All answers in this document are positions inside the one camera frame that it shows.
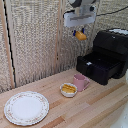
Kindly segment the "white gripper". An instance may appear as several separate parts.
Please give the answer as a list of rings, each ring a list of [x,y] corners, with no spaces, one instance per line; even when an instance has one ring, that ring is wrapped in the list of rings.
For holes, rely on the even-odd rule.
[[[74,27],[93,23],[96,18],[95,7],[91,5],[77,7],[74,10],[65,12],[63,17],[65,27]],[[85,28],[82,28],[81,32],[85,34]]]

